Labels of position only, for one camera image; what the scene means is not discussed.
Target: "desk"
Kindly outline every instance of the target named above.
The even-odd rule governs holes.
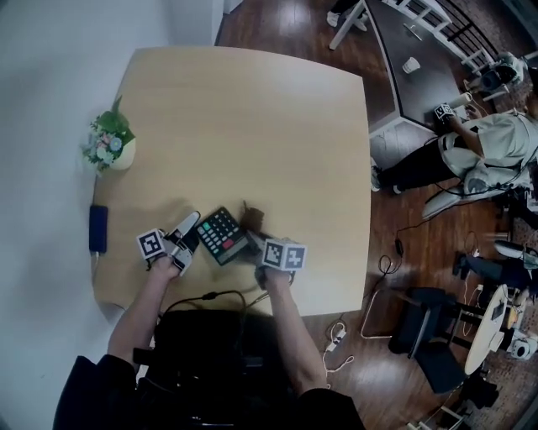
[[[422,39],[419,40],[404,27],[414,25],[413,19],[379,0],[361,0],[355,6],[330,43],[332,50],[355,21],[353,17],[356,18],[364,8],[381,48],[394,100],[394,110],[370,126],[370,136],[382,134],[399,123],[433,130],[434,109],[460,95],[449,63],[451,54],[432,33],[415,25],[413,31]],[[409,57],[417,59],[420,69],[408,75],[402,66]],[[466,117],[465,109],[458,109],[458,113]]]
[[[370,233],[370,148],[359,76],[311,61],[234,48],[135,52],[119,89],[136,135],[134,164],[98,180],[108,252],[95,296],[127,307],[147,274],[135,237],[170,230],[188,212],[219,206],[239,218],[243,199],[264,231],[309,247],[293,296],[302,315],[361,308]],[[261,294],[254,266],[219,267],[200,245],[163,308],[210,291]],[[237,309],[222,296],[204,307]],[[256,310],[271,311],[268,300]]]
[[[482,316],[482,321],[472,340],[471,349],[465,362],[465,373],[472,374],[480,367],[489,354],[489,351],[497,351],[503,338],[499,335],[503,325],[504,313],[506,312],[508,288],[506,285],[500,286],[493,294],[491,302],[488,304],[486,312]],[[492,320],[493,310],[503,305],[503,311],[497,318]]]

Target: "power strip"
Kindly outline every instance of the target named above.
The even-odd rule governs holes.
[[[345,337],[346,333],[347,331],[345,330],[345,328],[341,328],[336,334],[335,338],[332,339],[329,346],[327,346],[327,352],[332,353],[335,350],[336,345],[338,345],[338,343],[340,343],[342,339]]]

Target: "white vase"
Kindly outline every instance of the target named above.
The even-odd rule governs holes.
[[[121,155],[110,165],[114,170],[125,170],[131,167],[135,160],[136,139],[131,140],[124,146]]]

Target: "hand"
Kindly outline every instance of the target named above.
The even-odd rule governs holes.
[[[276,290],[280,288],[289,288],[289,273],[266,267],[266,284],[267,290]]]
[[[150,279],[159,283],[168,284],[179,276],[179,269],[172,263],[169,255],[159,258],[151,265]]]
[[[480,119],[482,117],[482,114],[477,109],[477,107],[473,106],[472,104],[465,106],[465,111],[467,112],[467,115],[471,120]]]
[[[462,120],[457,115],[451,115],[448,118],[448,123],[454,131],[457,131],[462,126]]]

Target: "black shirt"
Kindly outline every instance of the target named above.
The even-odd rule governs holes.
[[[195,428],[173,422],[181,415],[169,404],[169,417],[152,417],[145,388],[136,389],[135,370],[126,361],[105,355],[97,364],[78,357],[56,410],[54,429]],[[289,408],[260,415],[255,423],[237,423],[239,428],[337,428],[364,430],[353,401],[334,391],[307,391]]]

